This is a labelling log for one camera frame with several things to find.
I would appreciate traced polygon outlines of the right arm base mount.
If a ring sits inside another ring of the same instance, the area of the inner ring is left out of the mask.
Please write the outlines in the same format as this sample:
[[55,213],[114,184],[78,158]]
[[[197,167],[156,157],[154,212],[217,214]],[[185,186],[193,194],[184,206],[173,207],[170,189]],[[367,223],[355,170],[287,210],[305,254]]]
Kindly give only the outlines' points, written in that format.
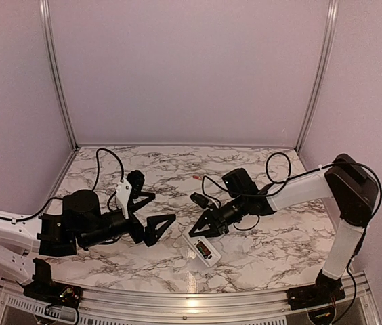
[[311,284],[290,288],[286,293],[291,310],[307,309],[334,303],[346,297],[342,284],[337,284],[334,289],[330,289],[327,286]]

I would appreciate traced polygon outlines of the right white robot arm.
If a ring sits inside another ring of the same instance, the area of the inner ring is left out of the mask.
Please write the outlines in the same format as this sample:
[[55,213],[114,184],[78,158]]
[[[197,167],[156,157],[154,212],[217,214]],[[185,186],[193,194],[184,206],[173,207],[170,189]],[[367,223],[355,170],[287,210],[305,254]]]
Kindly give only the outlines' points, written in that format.
[[333,162],[284,181],[271,181],[258,188],[247,171],[237,168],[222,180],[231,201],[224,206],[211,204],[201,193],[191,200],[204,209],[198,221],[184,234],[193,250],[229,232],[229,226],[246,215],[265,217],[288,207],[323,198],[333,198],[340,212],[340,222],[333,245],[323,268],[310,288],[310,298],[324,303],[336,292],[336,285],[358,254],[371,219],[382,202],[382,185],[368,166],[348,154],[338,155]]

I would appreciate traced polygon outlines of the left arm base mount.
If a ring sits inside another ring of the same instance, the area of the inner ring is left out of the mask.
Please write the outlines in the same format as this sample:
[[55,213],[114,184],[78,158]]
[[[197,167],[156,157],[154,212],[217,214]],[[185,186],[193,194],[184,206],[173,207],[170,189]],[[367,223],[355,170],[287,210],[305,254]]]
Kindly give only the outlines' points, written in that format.
[[52,284],[41,284],[32,282],[23,286],[24,295],[50,305],[77,308],[79,306],[83,289],[80,286],[73,286],[59,282]]

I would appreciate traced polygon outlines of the green black battery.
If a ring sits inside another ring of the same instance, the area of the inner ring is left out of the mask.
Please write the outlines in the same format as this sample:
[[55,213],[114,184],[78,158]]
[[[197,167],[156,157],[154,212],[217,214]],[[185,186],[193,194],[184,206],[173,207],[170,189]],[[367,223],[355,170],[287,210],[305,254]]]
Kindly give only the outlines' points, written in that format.
[[196,247],[197,247],[199,253],[203,256],[204,259],[211,258],[212,253],[211,253],[211,251],[205,245],[200,243]]

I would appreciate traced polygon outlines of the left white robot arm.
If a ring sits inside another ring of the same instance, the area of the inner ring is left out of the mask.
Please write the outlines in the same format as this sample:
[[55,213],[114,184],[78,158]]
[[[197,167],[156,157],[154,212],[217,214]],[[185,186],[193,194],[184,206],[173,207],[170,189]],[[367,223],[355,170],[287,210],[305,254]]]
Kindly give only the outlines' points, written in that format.
[[0,270],[18,284],[34,281],[35,262],[26,257],[36,253],[46,257],[76,255],[97,245],[111,245],[128,235],[136,243],[155,245],[176,220],[174,214],[148,217],[142,224],[134,212],[154,200],[153,194],[133,204],[128,196],[121,209],[102,213],[98,195],[78,190],[61,198],[59,215],[41,213],[17,217],[0,211]]

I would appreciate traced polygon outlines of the white remote control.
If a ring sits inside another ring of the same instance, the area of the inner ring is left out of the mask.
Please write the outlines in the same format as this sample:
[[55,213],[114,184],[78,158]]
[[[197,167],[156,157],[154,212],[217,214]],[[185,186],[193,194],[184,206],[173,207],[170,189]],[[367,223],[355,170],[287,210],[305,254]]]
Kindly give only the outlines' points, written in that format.
[[220,261],[221,254],[204,236],[191,237],[183,233],[182,238],[206,267],[213,267]]

